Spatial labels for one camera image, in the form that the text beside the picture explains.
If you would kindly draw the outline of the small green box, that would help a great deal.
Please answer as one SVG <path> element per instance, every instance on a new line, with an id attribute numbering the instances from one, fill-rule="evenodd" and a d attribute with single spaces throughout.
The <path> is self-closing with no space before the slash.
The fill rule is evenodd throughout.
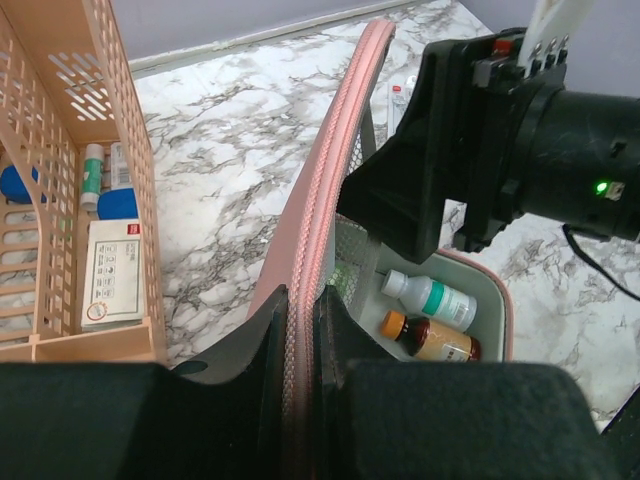
<path id="1" fill-rule="evenodd" d="M 336 288 L 344 301 L 350 301 L 353 295 L 354 273 L 349 264 L 337 264 L 327 284 Z"/>

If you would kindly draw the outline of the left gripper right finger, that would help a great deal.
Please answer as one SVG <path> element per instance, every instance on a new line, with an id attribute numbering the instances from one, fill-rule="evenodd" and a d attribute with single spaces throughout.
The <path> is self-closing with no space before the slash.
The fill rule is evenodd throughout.
<path id="1" fill-rule="evenodd" d="M 630 415 L 600 433 L 564 370 L 403 362 L 326 289 L 314 308 L 320 479 L 626 479 Z"/>

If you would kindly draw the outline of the brown bottle orange cap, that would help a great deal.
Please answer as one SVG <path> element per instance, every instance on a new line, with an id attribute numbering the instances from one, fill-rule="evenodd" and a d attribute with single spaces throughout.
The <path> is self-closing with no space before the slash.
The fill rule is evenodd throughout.
<path id="1" fill-rule="evenodd" d="M 412 318 L 390 310 L 379 331 L 417 360 L 466 363 L 479 361 L 482 356 L 477 339 L 428 318 Z"/>

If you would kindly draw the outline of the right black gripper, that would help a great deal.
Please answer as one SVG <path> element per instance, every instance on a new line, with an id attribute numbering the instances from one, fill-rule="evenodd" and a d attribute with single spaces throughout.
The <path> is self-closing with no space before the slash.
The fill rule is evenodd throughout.
<path id="1" fill-rule="evenodd" d="M 395 133 L 344 180 L 338 212 L 413 263 L 437 249 L 447 200 L 466 205 L 454 236 L 466 252 L 488 247 L 521 217 L 516 138 L 535 97 L 557 92 L 566 74 L 564 63 L 537 58 L 526 77 L 517 63 L 525 33 L 427 45 Z"/>

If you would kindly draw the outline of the white box in organizer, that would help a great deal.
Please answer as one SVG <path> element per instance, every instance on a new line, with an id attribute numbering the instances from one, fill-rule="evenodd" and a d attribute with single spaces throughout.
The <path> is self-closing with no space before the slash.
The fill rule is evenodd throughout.
<path id="1" fill-rule="evenodd" d="M 143 294 L 139 221 L 91 222 L 81 328 L 92 332 L 140 322 L 144 313 Z"/>

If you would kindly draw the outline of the pink medicine kit case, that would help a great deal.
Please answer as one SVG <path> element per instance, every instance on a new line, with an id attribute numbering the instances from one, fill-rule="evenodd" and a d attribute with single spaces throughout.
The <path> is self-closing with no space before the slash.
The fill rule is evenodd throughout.
<path id="1" fill-rule="evenodd" d="M 375 269 L 391 253 L 365 229 L 337 214 L 337 190 L 346 175 L 376 151 L 370 98 L 386 59 L 395 26 L 371 21 L 358 41 L 345 76 L 330 105 L 311 154 L 289 196 L 276 227 L 244 326 L 252 334 L 248 372 L 261 375 L 261 411 L 254 469 L 268 479 L 315 476 L 311 458 L 295 458 L 293 402 L 312 397 L 315 376 L 295 378 L 294 340 L 289 322 L 304 320 L 305 332 L 317 325 L 322 305 L 336 305 L 330 325 L 349 354 L 387 356 L 391 352 L 364 324 L 383 296 L 376 290 L 382 277 Z M 344 301 L 327 281 L 337 264 L 353 267 L 353 295 Z"/>

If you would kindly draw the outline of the white green glue stick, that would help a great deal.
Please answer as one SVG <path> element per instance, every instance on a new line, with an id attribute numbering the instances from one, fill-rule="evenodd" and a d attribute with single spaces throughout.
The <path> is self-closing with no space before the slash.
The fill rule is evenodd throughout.
<path id="1" fill-rule="evenodd" d="M 97 210 L 102 191 L 104 160 L 105 151 L 102 145 L 87 145 L 80 196 L 80 207 L 87 212 L 95 212 Z"/>

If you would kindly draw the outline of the long white packaged strip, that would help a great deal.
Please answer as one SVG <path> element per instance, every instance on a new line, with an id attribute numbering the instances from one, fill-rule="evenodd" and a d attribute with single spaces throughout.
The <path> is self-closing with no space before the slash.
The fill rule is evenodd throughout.
<path id="1" fill-rule="evenodd" d="M 387 137 L 391 138 L 402 120 L 415 88 L 417 76 L 394 77 L 388 82 Z"/>

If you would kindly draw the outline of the orange mesh file organizer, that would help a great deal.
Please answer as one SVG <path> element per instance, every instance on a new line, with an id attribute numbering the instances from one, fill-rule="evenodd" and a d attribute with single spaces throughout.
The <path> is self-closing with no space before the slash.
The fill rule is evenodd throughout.
<path id="1" fill-rule="evenodd" d="M 141 236 L 143 316 L 81 326 L 88 234 L 80 205 L 92 144 L 123 148 Z M 167 359 L 153 152 L 112 5 L 1 5 L 1 164 L 29 202 L 1 203 L 1 357 L 18 362 Z"/>

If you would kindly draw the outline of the white medicine bottle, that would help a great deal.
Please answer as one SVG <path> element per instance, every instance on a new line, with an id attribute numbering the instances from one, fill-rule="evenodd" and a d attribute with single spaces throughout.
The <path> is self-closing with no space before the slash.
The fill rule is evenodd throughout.
<path id="1" fill-rule="evenodd" d="M 459 332 L 466 332 L 476 317 L 477 300 L 428 276 L 389 270 L 381 292 L 398 300 L 412 315 L 433 318 Z"/>

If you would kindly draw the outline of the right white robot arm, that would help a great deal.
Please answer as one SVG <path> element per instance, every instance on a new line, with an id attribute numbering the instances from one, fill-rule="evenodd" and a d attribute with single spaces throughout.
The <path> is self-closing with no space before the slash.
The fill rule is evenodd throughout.
<path id="1" fill-rule="evenodd" d="M 639 103 L 566 89 L 564 41 L 521 59 L 512 28 L 427 45 L 395 133 L 343 183 L 338 210 L 404 259 L 437 249 L 447 201 L 476 253 L 525 214 L 598 240 L 639 237 Z"/>

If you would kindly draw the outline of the blue round item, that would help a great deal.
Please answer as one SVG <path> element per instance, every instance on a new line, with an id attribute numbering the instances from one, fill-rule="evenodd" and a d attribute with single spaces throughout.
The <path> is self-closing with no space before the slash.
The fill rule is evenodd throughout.
<path id="1" fill-rule="evenodd" d="M 101 194 L 97 215 L 100 220 L 137 219 L 139 214 L 134 189 L 109 190 Z"/>

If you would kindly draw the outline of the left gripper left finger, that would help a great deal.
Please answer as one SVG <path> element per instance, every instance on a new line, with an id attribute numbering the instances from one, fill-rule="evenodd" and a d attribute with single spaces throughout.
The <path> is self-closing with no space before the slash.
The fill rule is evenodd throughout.
<path id="1" fill-rule="evenodd" d="M 5 363 L 5 479 L 277 479 L 288 292 L 174 368 Z"/>

